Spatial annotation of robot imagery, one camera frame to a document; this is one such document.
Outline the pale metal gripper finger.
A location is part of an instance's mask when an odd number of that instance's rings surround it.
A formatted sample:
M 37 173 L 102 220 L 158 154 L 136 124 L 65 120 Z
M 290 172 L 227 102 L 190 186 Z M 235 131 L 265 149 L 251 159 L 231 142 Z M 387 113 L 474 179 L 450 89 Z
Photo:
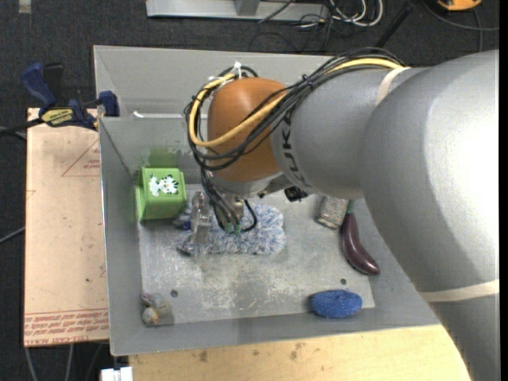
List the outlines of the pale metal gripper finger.
M 197 190 L 192 198 L 191 228 L 197 229 L 207 222 L 206 196 L 201 190 Z
M 199 214 L 196 221 L 195 242 L 197 244 L 204 244 L 209 236 L 210 229 L 210 216 L 207 214 Z

